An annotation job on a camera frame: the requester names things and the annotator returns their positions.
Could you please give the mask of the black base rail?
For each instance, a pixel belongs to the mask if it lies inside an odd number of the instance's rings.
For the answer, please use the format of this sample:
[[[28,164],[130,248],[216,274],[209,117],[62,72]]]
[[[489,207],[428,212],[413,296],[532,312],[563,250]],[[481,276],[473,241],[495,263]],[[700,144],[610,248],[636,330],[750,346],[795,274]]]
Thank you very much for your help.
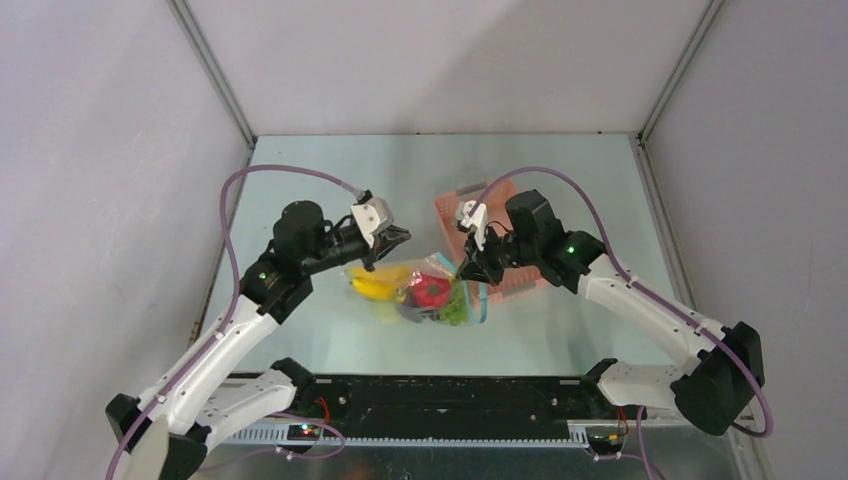
[[[577,421],[634,420],[578,377],[316,376],[287,412],[329,419],[347,439],[571,440]]]

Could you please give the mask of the right circuit board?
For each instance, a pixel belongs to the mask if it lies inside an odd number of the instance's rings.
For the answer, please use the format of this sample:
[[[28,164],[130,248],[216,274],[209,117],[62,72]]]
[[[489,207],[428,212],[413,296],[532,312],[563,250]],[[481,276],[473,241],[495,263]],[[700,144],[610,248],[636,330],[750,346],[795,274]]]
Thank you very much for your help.
[[[594,461],[620,459],[626,444],[624,434],[590,434],[586,452]]]

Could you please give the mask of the green grapes bunch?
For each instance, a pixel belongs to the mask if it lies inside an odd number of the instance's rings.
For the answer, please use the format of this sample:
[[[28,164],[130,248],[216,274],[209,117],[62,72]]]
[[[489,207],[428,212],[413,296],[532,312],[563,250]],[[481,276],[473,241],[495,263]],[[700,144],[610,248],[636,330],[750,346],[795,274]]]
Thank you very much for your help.
[[[451,326],[460,326],[470,322],[466,287],[463,282],[451,283],[446,303],[438,311],[439,321]]]

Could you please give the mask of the dark purple eggplant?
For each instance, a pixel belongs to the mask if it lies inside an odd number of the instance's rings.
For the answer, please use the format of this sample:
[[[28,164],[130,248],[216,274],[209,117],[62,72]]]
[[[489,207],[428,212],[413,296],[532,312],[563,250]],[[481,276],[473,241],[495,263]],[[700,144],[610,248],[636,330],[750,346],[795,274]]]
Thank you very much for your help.
[[[400,316],[413,323],[423,323],[426,321],[439,321],[441,319],[440,311],[432,307],[421,307],[412,297],[405,298],[402,302],[396,304],[397,311]]]

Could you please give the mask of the clear zip top bag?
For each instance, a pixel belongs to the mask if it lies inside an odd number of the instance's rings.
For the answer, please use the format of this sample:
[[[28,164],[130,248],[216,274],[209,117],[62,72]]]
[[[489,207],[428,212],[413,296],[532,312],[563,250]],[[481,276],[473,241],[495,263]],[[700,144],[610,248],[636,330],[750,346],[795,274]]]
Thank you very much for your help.
[[[373,271],[345,270],[356,294],[374,304],[386,322],[407,320],[449,326],[480,325],[488,317],[488,294],[457,277],[457,267],[441,253],[393,262]]]

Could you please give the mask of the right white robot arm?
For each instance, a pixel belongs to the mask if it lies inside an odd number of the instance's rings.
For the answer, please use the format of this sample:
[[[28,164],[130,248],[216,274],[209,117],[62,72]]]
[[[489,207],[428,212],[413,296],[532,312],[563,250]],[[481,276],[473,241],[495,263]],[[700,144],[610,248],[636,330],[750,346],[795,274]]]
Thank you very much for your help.
[[[668,365],[600,361],[584,376],[585,411],[606,418],[620,406],[675,410],[704,433],[721,436],[761,392],[764,365],[759,333],[744,322],[729,327],[642,284],[586,231],[562,226],[549,201],[531,190],[510,197],[511,223],[491,227],[485,205],[474,200],[456,210],[467,239],[457,275],[499,285],[509,269],[532,267],[554,287],[601,305],[640,328],[670,358]]]

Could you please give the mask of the yellow banana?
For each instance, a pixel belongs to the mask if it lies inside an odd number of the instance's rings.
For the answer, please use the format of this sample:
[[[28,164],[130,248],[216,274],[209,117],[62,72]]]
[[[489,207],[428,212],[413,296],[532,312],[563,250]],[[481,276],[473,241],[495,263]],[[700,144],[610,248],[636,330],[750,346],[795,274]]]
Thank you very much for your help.
[[[368,271],[364,267],[353,267],[345,271],[352,288],[368,300],[394,301],[412,274],[412,269],[403,265],[389,266]]]

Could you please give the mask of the pink plastic basket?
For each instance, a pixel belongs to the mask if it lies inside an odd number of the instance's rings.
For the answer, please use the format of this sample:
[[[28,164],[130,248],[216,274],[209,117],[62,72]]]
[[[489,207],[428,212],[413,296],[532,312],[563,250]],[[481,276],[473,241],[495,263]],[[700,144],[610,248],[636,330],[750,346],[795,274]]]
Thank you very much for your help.
[[[488,186],[486,182],[478,183],[459,190],[439,195],[434,199],[434,207],[439,217],[439,225],[447,245],[447,257],[454,266],[458,266],[464,258],[463,246],[466,235],[455,226],[455,213],[458,206],[468,200],[475,200]],[[505,209],[506,201],[517,194],[518,190],[511,180],[506,180],[497,186],[485,199],[488,219],[496,222],[495,229],[504,233],[512,228]],[[489,304],[500,303],[531,291],[540,290],[549,286],[539,270],[535,267],[523,267],[509,269],[504,273],[502,282],[497,286],[486,284],[475,284],[469,286],[472,305],[480,304],[480,289],[485,288]]]

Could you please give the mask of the circuit board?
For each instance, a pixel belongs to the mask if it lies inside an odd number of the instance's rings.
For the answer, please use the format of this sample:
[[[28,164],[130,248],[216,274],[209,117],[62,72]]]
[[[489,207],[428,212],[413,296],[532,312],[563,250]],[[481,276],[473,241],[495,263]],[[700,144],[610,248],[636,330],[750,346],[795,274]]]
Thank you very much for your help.
[[[624,434],[590,434],[586,452],[594,461],[620,459],[626,444]]]
[[[286,432],[287,442],[316,442],[323,437],[323,429],[307,423],[290,424]]]

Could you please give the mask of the left circuit board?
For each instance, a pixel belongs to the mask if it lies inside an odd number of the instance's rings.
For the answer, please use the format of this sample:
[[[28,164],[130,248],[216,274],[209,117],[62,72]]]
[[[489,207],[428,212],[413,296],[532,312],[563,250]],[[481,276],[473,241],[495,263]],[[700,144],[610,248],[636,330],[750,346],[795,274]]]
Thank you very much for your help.
[[[316,442],[323,437],[323,429],[307,423],[290,424],[286,432],[287,442]]]

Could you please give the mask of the red tomato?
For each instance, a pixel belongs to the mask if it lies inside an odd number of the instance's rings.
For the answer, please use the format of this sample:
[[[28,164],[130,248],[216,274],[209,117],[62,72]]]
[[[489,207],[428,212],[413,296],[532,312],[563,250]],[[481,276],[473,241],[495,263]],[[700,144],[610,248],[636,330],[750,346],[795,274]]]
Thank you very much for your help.
[[[422,274],[407,288],[407,294],[421,307],[440,309],[446,303],[450,288],[449,279]]]

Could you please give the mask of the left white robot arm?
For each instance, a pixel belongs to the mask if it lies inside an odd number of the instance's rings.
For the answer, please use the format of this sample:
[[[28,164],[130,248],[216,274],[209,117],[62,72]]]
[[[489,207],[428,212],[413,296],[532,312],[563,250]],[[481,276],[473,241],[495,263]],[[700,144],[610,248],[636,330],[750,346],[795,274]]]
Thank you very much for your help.
[[[353,261],[372,271],[410,238],[378,197],[351,206],[337,223],[315,202],[286,206],[266,250],[237,277],[228,309],[154,386],[107,405],[118,452],[130,457],[124,478],[188,479],[216,446],[253,422],[285,410],[311,412],[314,376],[291,358],[235,390],[217,390],[312,293],[313,275]]]

